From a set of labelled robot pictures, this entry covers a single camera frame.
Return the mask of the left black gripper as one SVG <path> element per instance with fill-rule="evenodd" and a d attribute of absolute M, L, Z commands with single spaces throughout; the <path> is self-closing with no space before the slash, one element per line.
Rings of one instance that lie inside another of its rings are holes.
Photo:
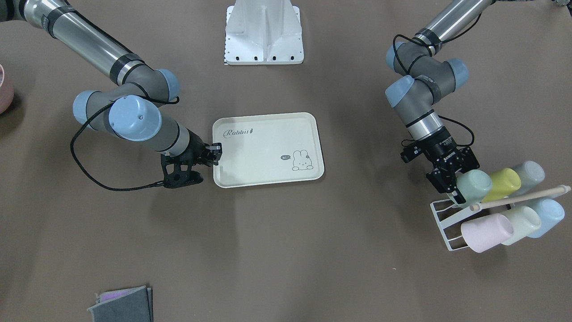
<path fill-rule="evenodd" d="M 446 127 L 439 128 L 421 139 L 421 142 L 425 157 L 433 164 L 433 170 L 425 175 L 429 183 L 440 194 L 451 194 L 455 203 L 466 203 L 466 198 L 460 192 L 456 181 L 456 172 L 467 173 L 480 169 L 480 163 L 472 149 L 470 147 L 457 149 L 458 145 Z M 455 168 L 454 171 L 438 167 L 451 164 Z"/>

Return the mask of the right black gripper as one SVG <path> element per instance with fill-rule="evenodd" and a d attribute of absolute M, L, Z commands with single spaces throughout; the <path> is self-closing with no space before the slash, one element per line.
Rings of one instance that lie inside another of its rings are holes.
<path fill-rule="evenodd" d="M 222 144 L 206 144 L 192 131 L 188 130 L 188 134 L 188 145 L 184 152 L 177 156 L 177 163 L 188 166 L 204 165 L 208 167 L 219 165 L 223 153 Z"/>

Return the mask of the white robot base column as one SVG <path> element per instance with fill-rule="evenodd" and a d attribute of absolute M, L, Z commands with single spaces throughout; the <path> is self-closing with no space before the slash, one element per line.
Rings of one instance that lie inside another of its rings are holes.
<path fill-rule="evenodd" d="M 290 0 L 237 0 L 225 18 L 226 65 L 303 63 L 300 9 Z"/>

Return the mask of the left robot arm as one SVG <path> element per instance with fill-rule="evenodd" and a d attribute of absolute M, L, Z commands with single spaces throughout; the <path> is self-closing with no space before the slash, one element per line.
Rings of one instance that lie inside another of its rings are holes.
<path fill-rule="evenodd" d="M 476 24 L 492 4 L 492 0 L 454 0 L 412 39 L 394 41 L 386 53 L 388 67 L 401 77 L 385 95 L 412 138 L 400 156 L 409 163 L 425 155 L 433 165 L 427 179 L 439 193 L 451 195 L 458 204 L 465 203 L 466 198 L 456 183 L 456 174 L 480 165 L 468 145 L 459 145 L 452 138 L 433 106 L 466 84 L 469 73 L 463 61 L 441 62 L 435 55 L 464 28 Z"/>

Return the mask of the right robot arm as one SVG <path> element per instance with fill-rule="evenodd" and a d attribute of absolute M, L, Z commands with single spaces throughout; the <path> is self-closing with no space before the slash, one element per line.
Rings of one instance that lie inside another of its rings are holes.
<path fill-rule="evenodd" d="M 160 106 L 173 104 L 178 98 L 177 77 L 167 69 L 149 67 L 67 0 L 3 0 L 1 21 L 25 21 L 44 30 L 116 85 L 108 92 L 86 90 L 78 94 L 73 114 L 81 124 L 152 149 L 164 161 L 188 166 L 219 162 L 220 143 L 204 143 L 160 110 Z"/>

